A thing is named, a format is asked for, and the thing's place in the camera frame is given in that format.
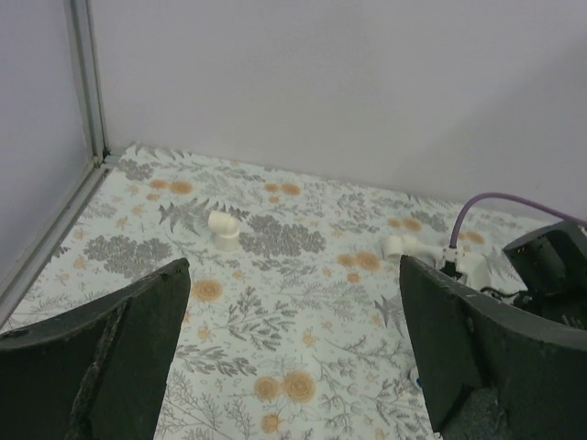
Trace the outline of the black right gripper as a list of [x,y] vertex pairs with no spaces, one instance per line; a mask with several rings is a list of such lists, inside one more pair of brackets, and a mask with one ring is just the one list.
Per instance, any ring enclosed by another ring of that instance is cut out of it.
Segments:
[[558,222],[503,253],[525,288],[482,287],[491,297],[418,258],[400,260],[432,429],[445,439],[583,439],[586,232]]

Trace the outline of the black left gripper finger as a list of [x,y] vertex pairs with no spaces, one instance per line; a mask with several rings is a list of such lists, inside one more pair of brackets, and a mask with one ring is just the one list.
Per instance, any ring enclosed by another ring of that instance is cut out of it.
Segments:
[[191,289],[179,258],[1,335],[4,439],[151,439]]

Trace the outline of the white PVC elbow fitting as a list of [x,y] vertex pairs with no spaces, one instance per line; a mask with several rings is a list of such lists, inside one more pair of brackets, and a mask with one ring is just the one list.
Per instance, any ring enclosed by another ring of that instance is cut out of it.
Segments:
[[218,250],[232,251],[239,244],[239,223],[231,214],[211,211],[207,221],[208,229]]

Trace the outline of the white faucet with elbow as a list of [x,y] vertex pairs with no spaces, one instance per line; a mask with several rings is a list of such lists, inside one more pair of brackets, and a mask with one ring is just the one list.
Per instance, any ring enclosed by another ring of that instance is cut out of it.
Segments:
[[444,259],[444,248],[427,245],[414,236],[388,236],[382,241],[383,256],[395,258],[401,256],[416,257],[439,263]]

